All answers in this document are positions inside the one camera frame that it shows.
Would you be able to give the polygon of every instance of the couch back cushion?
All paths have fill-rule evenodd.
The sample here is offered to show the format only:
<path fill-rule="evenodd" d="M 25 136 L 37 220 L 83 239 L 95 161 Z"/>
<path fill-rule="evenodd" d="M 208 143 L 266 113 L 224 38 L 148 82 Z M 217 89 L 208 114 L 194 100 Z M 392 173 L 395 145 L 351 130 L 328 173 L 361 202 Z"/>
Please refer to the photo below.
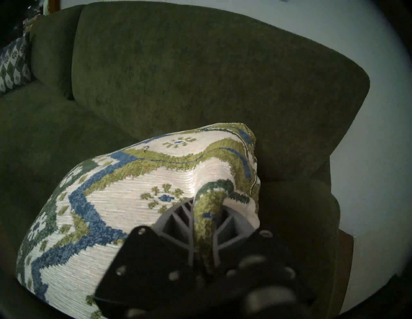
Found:
<path fill-rule="evenodd" d="M 263 181 L 309 177 L 369 90 L 353 61 L 217 9 L 97 2 L 79 19 L 73 94 L 139 140 L 217 122 L 255 132 Z"/>
<path fill-rule="evenodd" d="M 84 5 L 41 18 L 31 29 L 31 68 L 42 83 L 73 99 L 72 57 L 77 23 Z"/>

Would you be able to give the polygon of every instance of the white wall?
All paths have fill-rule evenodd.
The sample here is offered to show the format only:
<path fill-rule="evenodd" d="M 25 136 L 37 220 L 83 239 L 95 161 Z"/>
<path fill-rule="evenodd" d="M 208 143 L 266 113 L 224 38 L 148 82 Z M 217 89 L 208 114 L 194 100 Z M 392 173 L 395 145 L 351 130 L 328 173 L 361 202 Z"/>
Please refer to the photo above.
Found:
<path fill-rule="evenodd" d="M 61 0 L 61 7 L 89 2 Z M 402 269 L 412 251 L 412 64 L 389 22 L 368 0 L 166 2 L 253 17 L 332 48 L 367 72 L 369 94 L 330 166 L 340 228 L 355 236 L 345 307 L 369 297 Z M 398 234 L 394 225 L 403 227 Z M 373 245 L 371 238 L 379 240 Z M 376 265 L 380 272 L 369 271 Z"/>

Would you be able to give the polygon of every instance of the gray plastic part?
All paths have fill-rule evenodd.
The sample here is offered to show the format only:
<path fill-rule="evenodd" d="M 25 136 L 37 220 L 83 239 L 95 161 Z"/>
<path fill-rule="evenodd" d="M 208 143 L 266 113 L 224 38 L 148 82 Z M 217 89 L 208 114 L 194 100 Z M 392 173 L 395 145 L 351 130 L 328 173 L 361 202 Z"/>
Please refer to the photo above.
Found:
<path fill-rule="evenodd" d="M 255 229 L 241 213 L 224 205 L 214 220 L 213 259 L 217 267 L 220 264 L 219 254 L 243 244 Z M 194 256 L 197 254 L 193 223 L 193 198 L 189 198 L 165 211 L 152 226 L 158 236 L 187 249 L 190 266 L 193 266 Z"/>

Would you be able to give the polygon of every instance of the couch cushion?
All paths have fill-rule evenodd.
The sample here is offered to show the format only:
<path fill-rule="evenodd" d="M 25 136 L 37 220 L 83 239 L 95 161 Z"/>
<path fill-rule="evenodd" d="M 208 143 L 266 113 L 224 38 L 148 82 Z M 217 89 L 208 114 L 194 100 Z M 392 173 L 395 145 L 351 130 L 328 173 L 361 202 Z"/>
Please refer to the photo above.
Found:
<path fill-rule="evenodd" d="M 29 37 L 30 33 L 26 33 L 0 51 L 0 97 L 19 86 L 30 83 Z"/>
<path fill-rule="evenodd" d="M 68 99 L 72 93 L 73 42 L 83 5 L 47 15 L 33 24 L 31 67 L 33 75 Z"/>
<path fill-rule="evenodd" d="M 73 94 L 139 140 L 245 123 L 263 181 L 309 177 L 369 89 L 362 68 L 252 18 L 159 2 L 97 2 L 79 19 Z"/>
<path fill-rule="evenodd" d="M 0 219 L 14 250 L 74 165 L 135 142 L 39 81 L 0 98 Z"/>
<path fill-rule="evenodd" d="M 313 318 L 329 318 L 335 283 L 340 209 L 319 181 L 262 183 L 262 227 L 274 227 L 288 244 L 302 274 L 315 290 Z"/>

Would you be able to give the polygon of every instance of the throw pillow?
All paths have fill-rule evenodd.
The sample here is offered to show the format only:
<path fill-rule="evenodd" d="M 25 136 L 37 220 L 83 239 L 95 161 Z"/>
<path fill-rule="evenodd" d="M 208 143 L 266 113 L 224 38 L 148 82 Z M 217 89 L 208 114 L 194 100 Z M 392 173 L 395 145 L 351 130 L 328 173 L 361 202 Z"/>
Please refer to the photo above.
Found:
<path fill-rule="evenodd" d="M 27 46 L 30 33 L 14 40 L 0 52 L 0 96 L 29 83 L 31 71 L 29 68 Z"/>
<path fill-rule="evenodd" d="M 198 248 L 224 204 L 259 227 L 255 136 L 241 123 L 166 134 L 89 159 L 57 186 L 21 244 L 16 276 L 74 318 L 99 318 L 92 295 L 130 231 L 194 197 Z"/>

